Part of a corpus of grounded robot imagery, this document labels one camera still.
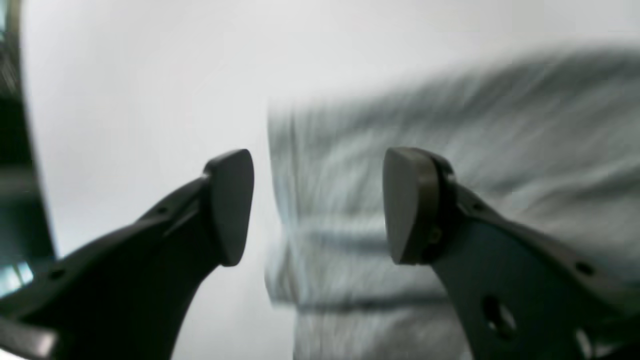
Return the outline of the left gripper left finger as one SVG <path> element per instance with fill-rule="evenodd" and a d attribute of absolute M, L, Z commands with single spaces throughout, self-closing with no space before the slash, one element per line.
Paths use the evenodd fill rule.
<path fill-rule="evenodd" d="M 1 353 L 19 360 L 169 360 L 202 282 L 242 260 L 254 191 L 247 149 L 212 158 L 126 227 L 1 299 Z"/>

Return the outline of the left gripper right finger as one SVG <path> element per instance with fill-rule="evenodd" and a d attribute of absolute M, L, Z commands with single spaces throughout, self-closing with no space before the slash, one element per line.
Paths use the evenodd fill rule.
<path fill-rule="evenodd" d="M 391 147 L 382 165 L 393 262 L 427 265 L 476 360 L 637 360 L 639 289 L 501 216 L 436 153 Z"/>

